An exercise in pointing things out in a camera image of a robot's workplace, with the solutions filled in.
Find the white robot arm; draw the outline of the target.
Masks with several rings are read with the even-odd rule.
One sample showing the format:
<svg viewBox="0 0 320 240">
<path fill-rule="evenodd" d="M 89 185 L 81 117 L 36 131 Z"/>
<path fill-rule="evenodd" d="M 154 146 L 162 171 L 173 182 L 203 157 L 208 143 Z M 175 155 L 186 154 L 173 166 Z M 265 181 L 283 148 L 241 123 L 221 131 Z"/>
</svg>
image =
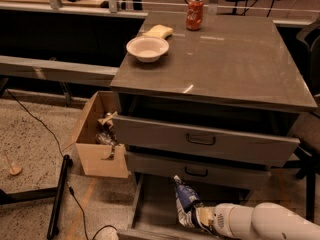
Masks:
<svg viewBox="0 0 320 240">
<path fill-rule="evenodd" d="M 274 203 L 229 203 L 196 209 L 201 226 L 239 240 L 320 240 L 320 226 Z"/>
</svg>

